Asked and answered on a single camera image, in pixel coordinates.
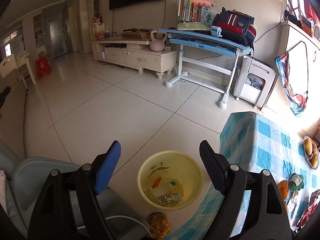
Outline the small blue milk carton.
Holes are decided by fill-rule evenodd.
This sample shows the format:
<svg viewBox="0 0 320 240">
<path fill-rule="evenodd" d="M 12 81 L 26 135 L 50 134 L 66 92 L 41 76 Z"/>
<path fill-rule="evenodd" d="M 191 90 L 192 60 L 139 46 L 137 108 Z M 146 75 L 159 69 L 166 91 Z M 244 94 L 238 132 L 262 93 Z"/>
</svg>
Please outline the small blue milk carton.
<svg viewBox="0 0 320 240">
<path fill-rule="evenodd" d="M 157 197 L 156 204 L 160 206 L 172 206 L 182 201 L 180 193 L 167 194 Z"/>
</svg>

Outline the blue checkered tablecloth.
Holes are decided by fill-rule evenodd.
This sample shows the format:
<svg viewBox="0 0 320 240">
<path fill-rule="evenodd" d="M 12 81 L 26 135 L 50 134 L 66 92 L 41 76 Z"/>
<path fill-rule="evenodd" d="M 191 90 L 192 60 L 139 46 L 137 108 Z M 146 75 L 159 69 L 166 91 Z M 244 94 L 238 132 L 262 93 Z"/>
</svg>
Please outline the blue checkered tablecloth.
<svg viewBox="0 0 320 240">
<path fill-rule="evenodd" d="M 319 190 L 319 167 L 313 170 L 305 161 L 302 139 L 285 126 L 280 126 L 254 112 L 231 113 L 220 134 L 219 153 L 230 164 L 245 171 L 271 172 L 276 183 L 291 179 L 294 173 L 303 176 L 304 188 L 292 202 L 289 197 L 288 218 L 292 230 L 308 207 L 311 194 Z M 240 233 L 248 209 L 250 193 L 245 192 L 240 214 L 231 236 Z M 212 183 L 191 219 L 163 239 L 202 239 L 213 222 L 223 196 Z"/>
</svg>

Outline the yellow plastic basin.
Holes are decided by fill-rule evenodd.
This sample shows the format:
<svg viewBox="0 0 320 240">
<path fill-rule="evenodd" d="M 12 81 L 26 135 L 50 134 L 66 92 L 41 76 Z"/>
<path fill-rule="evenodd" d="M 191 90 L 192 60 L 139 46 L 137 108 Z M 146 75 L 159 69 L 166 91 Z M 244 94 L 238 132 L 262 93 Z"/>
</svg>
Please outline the yellow plastic basin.
<svg viewBox="0 0 320 240">
<path fill-rule="evenodd" d="M 156 204 L 149 188 L 156 188 L 166 182 L 179 182 L 171 194 L 180 193 L 182 201 L 172 206 Z M 203 175 L 199 164 L 189 155 L 177 151 L 162 151 L 148 157 L 137 174 L 137 187 L 144 200 L 161 210 L 183 209 L 193 203 L 203 188 Z"/>
</svg>

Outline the orange peel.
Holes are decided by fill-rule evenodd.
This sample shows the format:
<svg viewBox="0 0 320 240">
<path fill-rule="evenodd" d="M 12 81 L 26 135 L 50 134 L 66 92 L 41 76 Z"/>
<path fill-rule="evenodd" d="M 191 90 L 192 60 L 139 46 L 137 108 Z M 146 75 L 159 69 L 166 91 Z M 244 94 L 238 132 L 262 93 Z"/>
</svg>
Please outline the orange peel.
<svg viewBox="0 0 320 240">
<path fill-rule="evenodd" d="M 289 196 L 289 184 L 287 180 L 282 180 L 278 183 L 278 189 L 280 195 L 285 203 L 287 203 L 287 198 Z"/>
</svg>

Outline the yellow knitted slipper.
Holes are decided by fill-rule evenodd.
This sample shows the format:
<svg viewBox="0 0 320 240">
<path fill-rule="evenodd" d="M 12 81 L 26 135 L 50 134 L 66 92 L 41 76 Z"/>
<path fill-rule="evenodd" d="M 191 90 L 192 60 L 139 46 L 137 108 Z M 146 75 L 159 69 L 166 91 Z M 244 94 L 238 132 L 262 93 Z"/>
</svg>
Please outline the yellow knitted slipper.
<svg viewBox="0 0 320 240">
<path fill-rule="evenodd" d="M 170 225 L 166 214 L 154 212 L 147 218 L 153 239 L 161 240 L 170 233 Z"/>
</svg>

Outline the woven fruit plate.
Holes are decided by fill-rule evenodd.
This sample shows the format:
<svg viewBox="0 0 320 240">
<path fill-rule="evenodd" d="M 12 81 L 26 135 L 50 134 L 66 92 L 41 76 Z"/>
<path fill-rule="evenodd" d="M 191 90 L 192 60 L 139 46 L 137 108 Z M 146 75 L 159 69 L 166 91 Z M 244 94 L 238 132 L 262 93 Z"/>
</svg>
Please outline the woven fruit plate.
<svg viewBox="0 0 320 240">
<path fill-rule="evenodd" d="M 314 153 L 318 153 L 318 160 L 319 160 L 319 150 L 318 150 L 318 147 L 317 147 L 317 145 L 316 145 L 316 143 L 313 141 L 313 154 Z M 317 166 L 317 168 L 313 168 L 312 167 L 312 165 L 311 165 L 311 163 L 310 163 L 310 160 L 311 160 L 311 158 L 312 158 L 312 155 L 310 155 L 310 156 L 308 156 L 307 154 L 306 154 L 306 152 L 305 152 L 305 149 L 304 149 L 304 156 L 305 156 L 305 161 L 306 161 L 306 163 L 313 169 L 313 170 L 316 170 L 317 168 L 318 168 L 318 166 L 319 166 L 319 162 L 318 162 L 318 166 Z"/>
</svg>

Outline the yellow mango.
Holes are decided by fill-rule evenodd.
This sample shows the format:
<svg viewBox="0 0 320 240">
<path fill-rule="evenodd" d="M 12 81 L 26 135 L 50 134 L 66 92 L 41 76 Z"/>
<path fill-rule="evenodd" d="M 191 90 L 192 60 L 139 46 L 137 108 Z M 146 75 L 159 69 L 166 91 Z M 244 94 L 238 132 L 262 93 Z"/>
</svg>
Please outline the yellow mango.
<svg viewBox="0 0 320 240">
<path fill-rule="evenodd" d="M 310 138 L 304 139 L 304 149 L 308 156 L 313 154 L 313 141 Z"/>
</svg>

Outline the white air purifier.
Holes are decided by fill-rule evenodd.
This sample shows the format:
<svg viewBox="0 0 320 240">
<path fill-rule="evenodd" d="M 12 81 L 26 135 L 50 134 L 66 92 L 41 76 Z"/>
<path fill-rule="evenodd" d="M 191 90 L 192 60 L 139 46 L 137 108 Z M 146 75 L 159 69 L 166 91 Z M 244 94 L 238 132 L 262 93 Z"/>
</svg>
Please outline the white air purifier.
<svg viewBox="0 0 320 240">
<path fill-rule="evenodd" d="M 276 72 L 268 64 L 244 55 L 233 95 L 237 101 L 243 99 L 254 108 L 263 108 L 275 78 Z"/>
</svg>

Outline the colourful hanging bag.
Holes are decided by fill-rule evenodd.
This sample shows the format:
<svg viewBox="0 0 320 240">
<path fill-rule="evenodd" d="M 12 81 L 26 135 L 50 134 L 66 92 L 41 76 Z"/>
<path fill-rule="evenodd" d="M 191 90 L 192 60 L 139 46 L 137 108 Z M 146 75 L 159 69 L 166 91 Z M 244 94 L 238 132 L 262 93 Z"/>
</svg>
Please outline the colourful hanging bag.
<svg viewBox="0 0 320 240">
<path fill-rule="evenodd" d="M 309 98 L 309 60 L 306 43 L 299 41 L 276 56 L 274 62 L 291 112 L 295 116 L 301 116 Z"/>
</svg>

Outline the white tv cabinet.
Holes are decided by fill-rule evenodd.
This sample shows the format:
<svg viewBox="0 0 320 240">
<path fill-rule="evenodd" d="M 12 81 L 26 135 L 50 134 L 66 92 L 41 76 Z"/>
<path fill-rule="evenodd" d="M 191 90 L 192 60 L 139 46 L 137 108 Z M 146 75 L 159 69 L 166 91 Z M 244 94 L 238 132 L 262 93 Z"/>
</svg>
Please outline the white tv cabinet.
<svg viewBox="0 0 320 240">
<path fill-rule="evenodd" d="M 123 39 L 117 37 L 92 41 L 93 58 L 96 61 L 117 64 L 136 69 L 154 71 L 158 79 L 170 74 L 176 66 L 176 51 L 152 51 L 148 39 Z"/>
</svg>

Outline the red plastic stool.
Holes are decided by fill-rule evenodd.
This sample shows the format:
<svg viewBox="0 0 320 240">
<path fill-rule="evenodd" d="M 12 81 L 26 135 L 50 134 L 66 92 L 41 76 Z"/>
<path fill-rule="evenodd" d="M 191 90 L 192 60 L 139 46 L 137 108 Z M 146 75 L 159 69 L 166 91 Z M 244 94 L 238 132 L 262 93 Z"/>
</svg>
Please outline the red plastic stool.
<svg viewBox="0 0 320 240">
<path fill-rule="evenodd" d="M 39 57 L 35 61 L 37 78 L 40 79 L 44 75 L 50 74 L 51 67 L 45 56 Z"/>
</svg>

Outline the blue children study desk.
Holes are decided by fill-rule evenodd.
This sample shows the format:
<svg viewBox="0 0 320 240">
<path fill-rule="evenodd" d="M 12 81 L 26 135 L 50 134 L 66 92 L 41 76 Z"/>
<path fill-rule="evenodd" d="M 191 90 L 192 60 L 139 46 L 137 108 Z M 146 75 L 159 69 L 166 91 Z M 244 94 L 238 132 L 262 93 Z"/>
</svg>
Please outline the blue children study desk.
<svg viewBox="0 0 320 240">
<path fill-rule="evenodd" d="M 237 70 L 239 57 L 241 54 L 252 53 L 253 49 L 249 46 L 241 45 L 222 37 L 214 37 L 212 35 L 197 33 L 194 31 L 177 30 L 173 28 L 159 29 L 159 31 L 167 33 L 169 42 L 177 46 L 176 75 L 172 79 L 166 81 L 164 86 L 172 88 L 177 81 L 188 81 L 201 87 L 206 87 L 221 94 L 221 99 L 217 103 L 217 106 L 221 110 L 225 110 L 227 108 L 231 85 Z M 232 59 L 232 65 L 230 67 L 223 67 L 215 63 L 206 62 L 201 58 L 196 59 L 193 56 L 186 56 L 184 54 L 186 48 L 192 49 L 196 52 L 210 53 L 210 55 L 206 56 L 205 59 L 212 59 L 214 56 L 225 56 Z M 217 87 L 196 81 L 188 76 L 187 71 L 183 70 L 184 63 L 190 63 L 192 65 L 223 74 L 228 77 L 227 84 L 225 87 Z"/>
</svg>

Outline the pink kettlebell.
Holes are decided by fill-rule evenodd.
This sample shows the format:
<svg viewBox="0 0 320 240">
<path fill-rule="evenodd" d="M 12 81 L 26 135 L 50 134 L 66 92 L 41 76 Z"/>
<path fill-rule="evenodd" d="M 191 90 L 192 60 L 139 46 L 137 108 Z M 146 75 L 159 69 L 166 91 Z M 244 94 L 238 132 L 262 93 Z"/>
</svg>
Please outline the pink kettlebell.
<svg viewBox="0 0 320 240">
<path fill-rule="evenodd" d="M 162 38 L 155 38 L 155 34 L 162 34 Z M 165 48 L 165 41 L 168 38 L 168 33 L 164 31 L 157 31 L 152 30 L 150 33 L 151 42 L 150 42 L 150 49 L 154 52 L 161 52 Z"/>
</svg>

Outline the navy red school backpack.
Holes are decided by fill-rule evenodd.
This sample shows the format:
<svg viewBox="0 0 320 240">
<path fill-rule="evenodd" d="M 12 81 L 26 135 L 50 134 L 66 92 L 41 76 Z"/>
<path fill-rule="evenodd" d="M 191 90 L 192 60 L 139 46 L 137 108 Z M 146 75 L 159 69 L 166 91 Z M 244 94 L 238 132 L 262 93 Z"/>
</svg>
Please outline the navy red school backpack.
<svg viewBox="0 0 320 240">
<path fill-rule="evenodd" d="M 221 28 L 222 38 L 253 48 L 257 35 L 254 20 L 253 16 L 222 7 L 221 12 L 215 16 L 213 25 Z"/>
</svg>

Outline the row of books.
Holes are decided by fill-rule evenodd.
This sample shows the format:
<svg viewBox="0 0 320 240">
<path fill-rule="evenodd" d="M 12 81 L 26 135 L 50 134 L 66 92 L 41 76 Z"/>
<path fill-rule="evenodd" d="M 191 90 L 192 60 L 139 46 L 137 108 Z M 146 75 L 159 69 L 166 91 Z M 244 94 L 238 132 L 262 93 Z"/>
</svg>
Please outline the row of books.
<svg viewBox="0 0 320 240">
<path fill-rule="evenodd" d="M 213 8 L 198 7 L 193 0 L 176 0 L 177 19 L 183 22 L 204 22 Z"/>
</svg>

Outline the pink plush toy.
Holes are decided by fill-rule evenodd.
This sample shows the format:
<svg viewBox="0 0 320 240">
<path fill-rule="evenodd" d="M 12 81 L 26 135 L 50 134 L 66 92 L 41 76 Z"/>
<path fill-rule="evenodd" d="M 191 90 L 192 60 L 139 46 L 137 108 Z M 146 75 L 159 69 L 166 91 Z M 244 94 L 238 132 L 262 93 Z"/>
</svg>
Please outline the pink plush toy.
<svg viewBox="0 0 320 240">
<path fill-rule="evenodd" d="M 213 8 L 213 3 L 205 0 L 193 0 L 193 3 L 197 5 L 198 7 L 207 7 L 207 8 Z"/>
</svg>

